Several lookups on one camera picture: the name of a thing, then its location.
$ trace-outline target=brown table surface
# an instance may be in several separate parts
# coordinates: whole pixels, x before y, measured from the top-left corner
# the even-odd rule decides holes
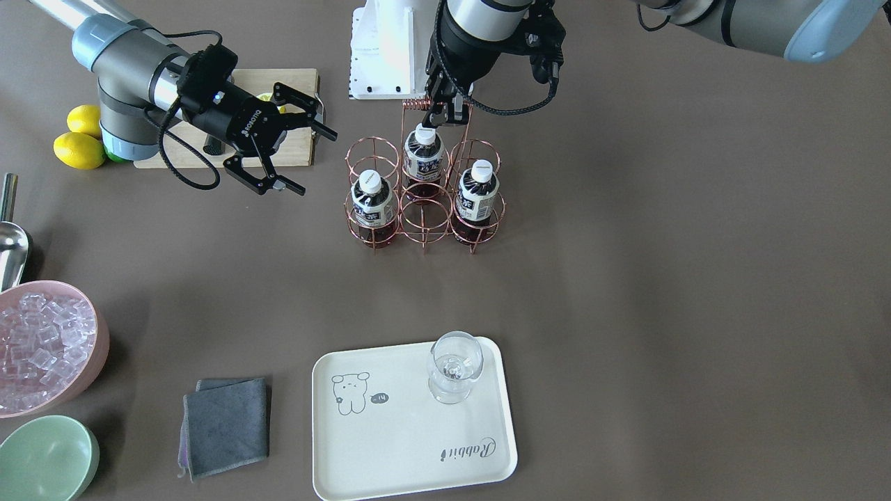
[[[455,242],[374,255],[352,239],[344,155],[398,142],[397,102],[347,98],[361,2],[122,4],[165,32],[218,29],[242,68],[318,68],[328,123],[307,196],[212,192],[129,164],[53,156],[96,101],[71,32],[0,2],[3,171],[15,221],[107,317],[108,364],[53,413],[102,460],[84,499],[312,499],[310,375],[325,353],[462,329],[504,356],[519,465],[506,481],[412,499],[881,499],[891,491],[891,29],[877,16],[820,66],[645,33],[629,2],[558,2],[557,99],[478,114],[509,208],[470,256]],[[190,50],[204,41],[184,42]],[[504,57],[478,97],[544,89]],[[187,174],[207,181],[208,172]],[[182,397],[265,376],[268,460],[178,479]],[[29,418],[0,422],[0,438]]]

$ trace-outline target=pink bowl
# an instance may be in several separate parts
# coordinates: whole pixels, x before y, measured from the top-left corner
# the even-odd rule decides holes
[[[102,318],[102,314],[96,309],[95,304],[93,304],[83,292],[67,283],[56,282],[54,280],[38,280],[36,282],[23,283],[18,287],[13,287],[9,291],[0,293],[0,311],[6,308],[17,308],[21,296],[29,292],[65,295],[85,300],[89,303],[90,309],[93,310],[93,313],[96,316],[96,339],[94,341],[93,349],[90,351],[89,357],[86,359],[84,367],[80,370],[80,374],[78,374],[68,386],[43,404],[32,407],[26,411],[9,414],[4,414],[3,411],[0,411],[0,419],[5,417],[37,414],[50,407],[55,407],[62,402],[71,400],[79,395],[81,391],[86,390],[86,387],[96,379],[96,376],[99,375],[99,372],[102,370],[102,366],[105,365],[105,359],[109,354],[109,328],[108,325],[105,324],[105,319]]]

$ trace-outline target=lemon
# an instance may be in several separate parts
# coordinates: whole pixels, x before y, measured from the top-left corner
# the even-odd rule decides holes
[[[81,104],[68,112],[68,130],[88,134],[95,138],[102,137],[99,129],[99,107],[95,104]]]
[[[272,101],[273,93],[264,92],[263,94],[258,95],[257,99],[259,99],[260,101]],[[279,106],[279,113],[284,113],[284,106]]]
[[[80,132],[66,132],[53,141],[53,152],[73,168],[97,168],[105,162],[105,148],[95,137]]]

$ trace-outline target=bottle label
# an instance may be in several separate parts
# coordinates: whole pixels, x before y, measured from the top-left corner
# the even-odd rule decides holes
[[[443,151],[443,148],[440,147],[429,157],[419,156],[418,152],[422,154],[431,154],[432,152],[417,144],[414,141],[414,135],[409,136],[405,141],[405,162],[403,165],[405,173],[421,181],[436,181],[439,179],[439,166],[442,163]]]
[[[476,197],[467,196],[463,191],[454,199],[454,205],[458,214],[466,221],[482,221],[492,215],[492,206],[495,205],[495,193],[491,196]]]
[[[353,210],[361,225],[380,228],[390,224],[396,218],[396,201],[393,199],[392,193],[381,205],[373,207],[364,206],[353,200]]]

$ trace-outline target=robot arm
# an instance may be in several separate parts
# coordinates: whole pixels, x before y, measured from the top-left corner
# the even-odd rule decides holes
[[[886,0],[632,0],[718,43],[797,62],[844,52]],[[529,55],[535,79],[556,92],[565,31],[553,0],[439,0],[430,42],[426,127],[466,122],[471,85],[501,53]],[[540,105],[507,114],[532,111]]]
[[[99,77],[102,141],[121,158],[143,160],[155,155],[174,119],[183,119],[235,149],[224,163],[226,172],[254,192],[288,188],[303,194],[302,186],[275,172],[272,155],[287,131],[295,128],[310,127],[332,141],[337,137],[316,121],[315,98],[279,83],[266,102],[234,85],[230,77],[238,56],[222,45],[222,39],[188,54],[113,0],[30,1],[74,30],[75,59]],[[303,112],[280,114],[278,106],[285,103]],[[162,147],[160,152],[186,184],[201,189],[216,186],[184,179]],[[259,157],[265,176],[248,174],[241,167],[242,157]]]
[[[719,44],[796,62],[842,54],[886,0],[633,0]]]

